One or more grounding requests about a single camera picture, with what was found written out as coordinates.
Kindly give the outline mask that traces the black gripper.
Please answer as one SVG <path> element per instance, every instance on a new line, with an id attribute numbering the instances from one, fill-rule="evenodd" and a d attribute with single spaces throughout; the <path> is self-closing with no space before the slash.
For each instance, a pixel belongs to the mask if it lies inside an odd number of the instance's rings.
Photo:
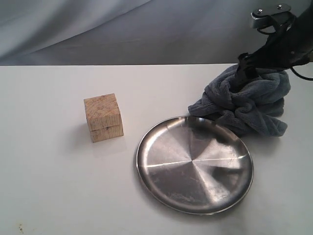
<path id="1" fill-rule="evenodd" d="M 313 51 L 313 5 L 295 16 L 292 24 L 282 26 L 274 34 L 267 35 L 266 43 L 252 54 L 240 54 L 238 67 L 231 83 L 232 91 L 259 78 L 257 69 L 285 70 L 310 62 Z"/>

